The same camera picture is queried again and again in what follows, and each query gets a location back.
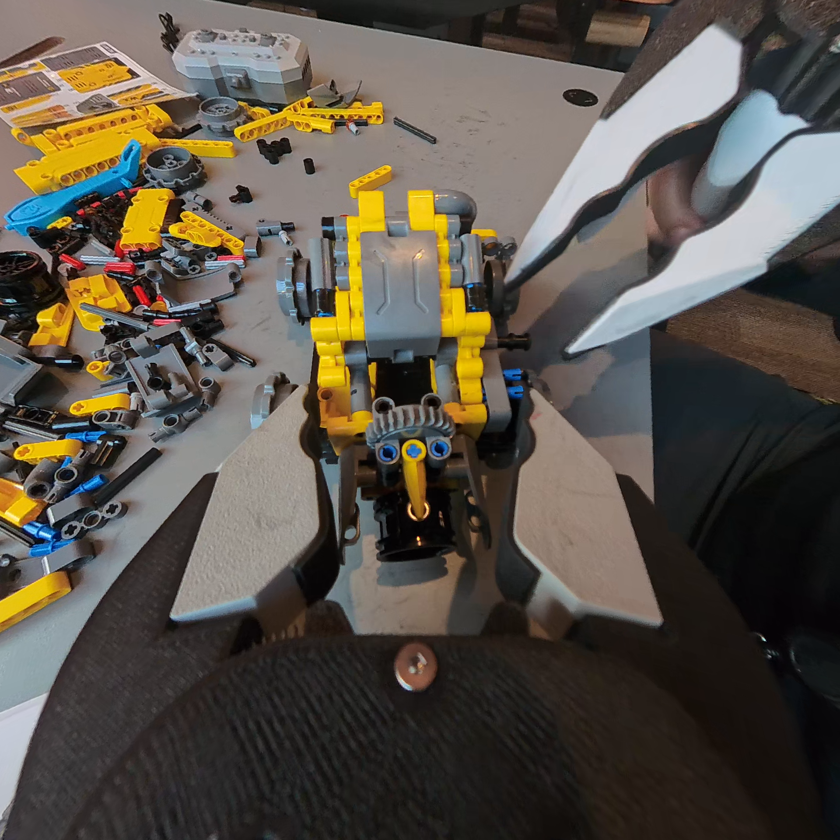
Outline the loose yellow beams group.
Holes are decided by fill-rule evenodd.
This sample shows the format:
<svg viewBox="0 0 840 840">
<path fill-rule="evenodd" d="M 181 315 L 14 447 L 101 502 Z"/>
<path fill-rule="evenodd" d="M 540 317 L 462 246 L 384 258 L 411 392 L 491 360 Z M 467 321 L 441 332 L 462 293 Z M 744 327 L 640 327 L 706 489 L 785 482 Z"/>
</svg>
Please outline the loose yellow beams group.
<svg viewBox="0 0 840 840">
<path fill-rule="evenodd" d="M 369 106 L 354 101 L 343 108 L 315 108 L 313 105 L 310 98 L 295 101 L 278 112 L 238 126 L 234 129 L 234 136 L 237 140 L 248 142 L 288 127 L 307 133 L 333 133 L 336 124 L 341 121 L 347 123 L 363 120 L 373 125 L 384 122 L 384 109 L 379 101 Z"/>
</svg>

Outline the dark grey curved panel piece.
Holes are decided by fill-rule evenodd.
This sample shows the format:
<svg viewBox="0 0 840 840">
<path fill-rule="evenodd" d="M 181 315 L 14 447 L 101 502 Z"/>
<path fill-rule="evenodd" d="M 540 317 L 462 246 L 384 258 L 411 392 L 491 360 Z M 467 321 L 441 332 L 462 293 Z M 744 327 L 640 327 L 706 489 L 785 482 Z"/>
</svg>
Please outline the dark grey curved panel piece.
<svg viewBox="0 0 840 840">
<path fill-rule="evenodd" d="M 311 100 L 311 108 L 314 109 L 346 109 L 356 101 L 361 90 L 361 80 L 357 80 L 349 86 L 340 87 L 335 80 L 329 84 L 321 84 L 308 89 L 308 97 Z"/>
</svg>

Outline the yellow toy brick vehicle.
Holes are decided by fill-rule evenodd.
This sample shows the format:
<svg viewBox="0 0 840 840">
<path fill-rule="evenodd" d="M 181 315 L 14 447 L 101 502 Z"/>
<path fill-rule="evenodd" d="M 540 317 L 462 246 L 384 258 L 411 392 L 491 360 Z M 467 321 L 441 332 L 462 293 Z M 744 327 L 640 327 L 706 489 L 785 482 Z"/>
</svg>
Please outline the yellow toy brick vehicle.
<svg viewBox="0 0 840 840">
<path fill-rule="evenodd" d="M 511 310 L 505 278 L 513 238 L 474 226 L 463 192 L 407 194 L 388 214 L 380 191 L 363 192 L 355 215 L 324 217 L 307 250 L 286 246 L 277 261 L 281 310 L 309 328 L 309 395 L 322 461 L 339 468 L 339 531 L 361 530 L 358 497 L 371 501 L 380 561 L 424 560 L 455 550 L 452 513 L 462 497 L 469 529 L 491 546 L 480 462 L 504 459 L 529 376 L 506 368 L 505 350 L 528 350 L 527 334 L 503 333 Z M 446 467 L 428 475 L 429 516 L 407 512 L 403 480 L 384 476 L 365 431 L 373 401 L 397 405 L 438 395 L 455 422 Z"/>
</svg>

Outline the person's right hand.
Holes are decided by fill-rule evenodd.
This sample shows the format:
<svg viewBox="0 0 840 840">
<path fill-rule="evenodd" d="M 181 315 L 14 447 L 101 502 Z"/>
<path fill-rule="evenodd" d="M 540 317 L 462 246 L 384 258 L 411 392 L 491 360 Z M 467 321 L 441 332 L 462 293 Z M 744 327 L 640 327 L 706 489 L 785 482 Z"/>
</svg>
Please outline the person's right hand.
<svg viewBox="0 0 840 840">
<path fill-rule="evenodd" d="M 706 226 L 690 201 L 705 160 L 705 154 L 693 154 L 668 164 L 647 179 L 646 225 L 650 244 L 673 249 Z"/>
</svg>

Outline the yellow short five-hole beam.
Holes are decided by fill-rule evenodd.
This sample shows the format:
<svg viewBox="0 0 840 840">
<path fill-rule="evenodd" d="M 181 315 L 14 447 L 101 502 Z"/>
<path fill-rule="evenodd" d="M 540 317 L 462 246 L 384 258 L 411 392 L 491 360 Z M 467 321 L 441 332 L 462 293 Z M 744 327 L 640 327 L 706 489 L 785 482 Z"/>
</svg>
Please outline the yellow short five-hole beam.
<svg viewBox="0 0 840 840">
<path fill-rule="evenodd" d="M 383 185 L 389 183 L 392 180 L 392 177 L 393 170 L 388 164 L 384 164 L 372 171 L 360 175 L 349 183 L 350 197 L 354 200 L 357 199 L 361 193 L 380 189 Z"/>
</svg>

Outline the dark grey sprocket wheel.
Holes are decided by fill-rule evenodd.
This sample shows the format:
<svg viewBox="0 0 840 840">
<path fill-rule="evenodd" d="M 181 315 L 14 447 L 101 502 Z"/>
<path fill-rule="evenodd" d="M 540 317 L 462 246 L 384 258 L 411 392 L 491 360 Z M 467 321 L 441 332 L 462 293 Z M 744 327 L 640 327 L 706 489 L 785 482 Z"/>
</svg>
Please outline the dark grey sprocket wheel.
<svg viewBox="0 0 840 840">
<path fill-rule="evenodd" d="M 198 103 L 196 119 L 205 132 L 229 138 L 249 121 L 249 115 L 245 106 L 234 98 L 213 97 Z"/>
<path fill-rule="evenodd" d="M 205 183 L 204 164 L 182 147 L 164 147 L 150 152 L 143 165 L 147 183 L 182 193 Z"/>
</svg>

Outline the black gear brick assembly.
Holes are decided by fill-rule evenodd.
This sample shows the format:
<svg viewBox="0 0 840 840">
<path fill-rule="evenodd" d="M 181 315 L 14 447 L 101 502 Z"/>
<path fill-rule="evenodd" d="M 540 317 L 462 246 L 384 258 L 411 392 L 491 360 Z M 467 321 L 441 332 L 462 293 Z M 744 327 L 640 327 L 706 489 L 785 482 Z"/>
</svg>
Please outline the black gear brick assembly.
<svg viewBox="0 0 840 840">
<path fill-rule="evenodd" d="M 397 405 L 381 396 L 373 401 L 365 437 L 384 476 L 402 478 L 410 519 L 421 522 L 431 510 L 427 499 L 430 471 L 443 470 L 453 452 L 455 422 L 441 398 L 425 394 L 420 403 Z"/>
</svg>

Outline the pile of dark brick pieces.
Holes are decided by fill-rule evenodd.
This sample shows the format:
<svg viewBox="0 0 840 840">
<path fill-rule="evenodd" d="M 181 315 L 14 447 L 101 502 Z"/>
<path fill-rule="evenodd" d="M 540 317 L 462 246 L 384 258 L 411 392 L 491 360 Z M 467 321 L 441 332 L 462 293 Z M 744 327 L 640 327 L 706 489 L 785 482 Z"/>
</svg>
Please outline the pile of dark brick pieces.
<svg viewBox="0 0 840 840">
<path fill-rule="evenodd" d="M 132 484 L 161 457 L 160 444 L 214 409 L 213 372 L 256 361 L 218 339 L 218 303 L 234 297 L 261 239 L 234 237 L 198 205 L 174 225 L 160 259 L 119 268 L 135 274 L 68 275 L 66 298 L 40 311 L 24 347 L 2 336 L 2 631 L 74 589 L 74 574 L 97 556 L 96 531 L 124 516 Z M 230 288 L 189 302 L 161 297 L 130 311 L 117 281 L 159 280 L 177 260 L 197 258 Z"/>
</svg>

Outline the yellow grey sticker sheet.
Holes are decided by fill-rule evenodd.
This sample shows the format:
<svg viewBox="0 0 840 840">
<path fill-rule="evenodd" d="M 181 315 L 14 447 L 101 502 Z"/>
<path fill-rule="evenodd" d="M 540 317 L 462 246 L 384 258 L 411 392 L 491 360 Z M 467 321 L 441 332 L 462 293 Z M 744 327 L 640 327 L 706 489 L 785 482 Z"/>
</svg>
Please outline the yellow grey sticker sheet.
<svg viewBox="0 0 840 840">
<path fill-rule="evenodd" d="M 1 117 L 15 129 L 189 96 L 104 41 L 1 70 Z"/>
</svg>

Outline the blue brick separator tool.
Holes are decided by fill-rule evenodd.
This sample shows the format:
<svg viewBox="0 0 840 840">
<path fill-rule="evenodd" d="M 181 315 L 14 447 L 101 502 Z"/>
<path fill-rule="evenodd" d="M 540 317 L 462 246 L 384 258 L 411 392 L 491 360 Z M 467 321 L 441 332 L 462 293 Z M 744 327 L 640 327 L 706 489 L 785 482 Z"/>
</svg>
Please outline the blue brick separator tool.
<svg viewBox="0 0 840 840">
<path fill-rule="evenodd" d="M 6 228 L 26 235 L 31 227 L 47 228 L 61 217 L 77 210 L 81 198 L 97 194 L 100 199 L 131 188 L 139 176 L 142 146 L 138 140 L 128 142 L 119 162 L 113 168 L 69 185 L 57 192 L 33 196 L 13 207 L 6 215 Z"/>
</svg>

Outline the yellow thin single beam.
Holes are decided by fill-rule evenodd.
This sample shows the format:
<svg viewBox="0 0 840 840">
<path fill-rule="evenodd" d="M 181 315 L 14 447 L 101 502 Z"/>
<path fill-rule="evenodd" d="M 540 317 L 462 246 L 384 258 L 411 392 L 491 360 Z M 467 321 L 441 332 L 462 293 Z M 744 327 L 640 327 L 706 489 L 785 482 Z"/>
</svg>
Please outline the yellow thin single beam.
<svg viewBox="0 0 840 840">
<path fill-rule="evenodd" d="M 237 151 L 232 141 L 226 140 L 189 140 L 159 139 L 162 148 L 181 148 L 199 157 L 214 159 L 233 159 Z"/>
</svg>

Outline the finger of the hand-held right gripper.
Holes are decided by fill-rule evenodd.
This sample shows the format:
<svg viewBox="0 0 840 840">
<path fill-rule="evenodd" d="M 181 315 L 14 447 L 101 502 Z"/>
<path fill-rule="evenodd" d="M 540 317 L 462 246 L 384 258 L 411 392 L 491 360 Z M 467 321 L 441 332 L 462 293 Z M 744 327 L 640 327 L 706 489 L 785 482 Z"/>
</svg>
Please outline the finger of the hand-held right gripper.
<svg viewBox="0 0 840 840">
<path fill-rule="evenodd" d="M 838 132 L 793 134 L 764 161 L 739 205 L 625 289 L 564 353 L 620 340 L 764 273 L 772 257 L 838 204 L 838 154 Z"/>
<path fill-rule="evenodd" d="M 507 272 L 520 286 L 582 231 L 606 226 L 626 194 L 652 172 L 690 154 L 709 137 L 739 89 L 744 45 L 713 24 L 623 105 L 592 126 Z"/>
</svg>

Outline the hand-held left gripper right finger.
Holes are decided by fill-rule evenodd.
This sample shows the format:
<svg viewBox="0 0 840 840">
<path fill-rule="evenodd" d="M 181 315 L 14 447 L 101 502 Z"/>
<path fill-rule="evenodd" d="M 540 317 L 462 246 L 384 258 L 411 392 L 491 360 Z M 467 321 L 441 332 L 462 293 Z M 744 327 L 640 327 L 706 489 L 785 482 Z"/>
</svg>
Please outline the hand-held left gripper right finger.
<svg viewBox="0 0 840 840">
<path fill-rule="evenodd" d="M 549 638 L 588 616 L 660 627 L 612 466 L 537 390 L 521 399 L 497 584 Z"/>
</svg>

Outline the black spoked wheel rim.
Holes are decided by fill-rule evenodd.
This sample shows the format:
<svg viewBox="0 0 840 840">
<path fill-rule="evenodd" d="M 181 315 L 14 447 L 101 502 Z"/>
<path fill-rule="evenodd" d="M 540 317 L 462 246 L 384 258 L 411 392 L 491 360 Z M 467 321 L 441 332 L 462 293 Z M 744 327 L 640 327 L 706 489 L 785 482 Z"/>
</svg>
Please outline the black spoked wheel rim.
<svg viewBox="0 0 840 840">
<path fill-rule="evenodd" d="M 56 291 L 46 263 L 36 253 L 1 253 L 1 307 L 6 313 L 37 313 L 52 306 Z"/>
</svg>

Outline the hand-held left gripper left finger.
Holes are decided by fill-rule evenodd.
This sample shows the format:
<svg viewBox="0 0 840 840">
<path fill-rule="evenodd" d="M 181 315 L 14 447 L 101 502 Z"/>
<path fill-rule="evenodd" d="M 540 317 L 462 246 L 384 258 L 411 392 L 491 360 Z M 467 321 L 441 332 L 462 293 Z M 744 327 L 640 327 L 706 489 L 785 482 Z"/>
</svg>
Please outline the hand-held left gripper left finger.
<svg viewBox="0 0 840 840">
<path fill-rule="evenodd" d="M 251 615 L 303 624 L 329 593 L 340 552 L 310 403 L 306 386 L 289 392 L 213 474 L 172 621 Z"/>
</svg>

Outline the grey brick battery box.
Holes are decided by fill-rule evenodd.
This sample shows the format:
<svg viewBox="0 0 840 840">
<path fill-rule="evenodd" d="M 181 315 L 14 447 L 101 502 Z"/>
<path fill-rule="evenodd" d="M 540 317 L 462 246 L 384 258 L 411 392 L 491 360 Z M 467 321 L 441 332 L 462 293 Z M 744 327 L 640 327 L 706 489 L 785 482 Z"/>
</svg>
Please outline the grey brick battery box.
<svg viewBox="0 0 840 840">
<path fill-rule="evenodd" d="M 201 29 L 187 33 L 172 61 L 187 90 L 286 106 L 312 87 L 308 47 L 294 35 Z"/>
</svg>

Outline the stack of yellow long beams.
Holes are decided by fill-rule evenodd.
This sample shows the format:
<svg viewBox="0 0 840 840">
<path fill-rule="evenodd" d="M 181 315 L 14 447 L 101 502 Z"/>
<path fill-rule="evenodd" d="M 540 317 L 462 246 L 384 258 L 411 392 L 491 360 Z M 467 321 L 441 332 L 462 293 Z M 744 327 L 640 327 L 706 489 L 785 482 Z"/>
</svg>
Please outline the stack of yellow long beams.
<svg viewBox="0 0 840 840">
<path fill-rule="evenodd" d="M 157 134 L 174 125 L 165 110 L 149 104 L 100 113 L 33 136 L 17 130 L 16 139 L 44 155 L 14 173 L 35 194 L 54 192 L 113 168 L 132 140 L 140 142 L 145 154 L 158 148 Z"/>
</svg>

